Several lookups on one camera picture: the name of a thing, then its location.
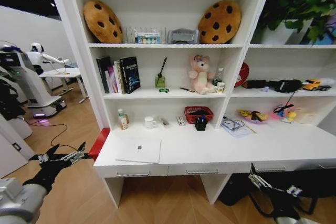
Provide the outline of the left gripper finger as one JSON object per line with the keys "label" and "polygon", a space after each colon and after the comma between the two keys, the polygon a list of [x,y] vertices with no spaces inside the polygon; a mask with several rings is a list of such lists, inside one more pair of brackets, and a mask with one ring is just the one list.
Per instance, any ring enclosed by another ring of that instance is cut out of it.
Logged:
{"label": "left gripper finger", "polygon": [[61,160],[64,162],[76,163],[81,159],[92,159],[92,157],[85,152],[85,149],[86,149],[86,142],[83,142],[76,151],[67,154],[66,156],[62,157]]}
{"label": "left gripper finger", "polygon": [[47,163],[47,162],[51,162],[51,161],[56,161],[57,159],[55,158],[54,154],[56,152],[56,150],[58,149],[58,147],[60,146],[60,144],[56,144],[55,146],[52,146],[47,152],[45,152],[44,154],[40,154],[40,155],[34,155],[32,156],[29,161],[38,161],[39,163]]}

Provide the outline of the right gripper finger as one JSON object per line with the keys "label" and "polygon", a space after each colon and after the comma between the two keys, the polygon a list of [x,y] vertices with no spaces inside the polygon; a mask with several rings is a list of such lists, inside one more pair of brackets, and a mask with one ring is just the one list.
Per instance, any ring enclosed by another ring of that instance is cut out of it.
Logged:
{"label": "right gripper finger", "polygon": [[250,174],[248,176],[248,178],[251,180],[251,182],[260,190],[260,191],[264,191],[264,190],[270,190],[273,189],[272,185],[270,183],[268,183],[267,181],[265,181],[262,177],[260,177],[259,175],[257,175],[256,173],[256,169],[254,167],[254,164],[251,163],[250,166]]}
{"label": "right gripper finger", "polygon": [[286,192],[293,197],[299,197],[300,194],[302,193],[302,189],[296,187],[295,185],[291,185],[290,187],[287,188]]}

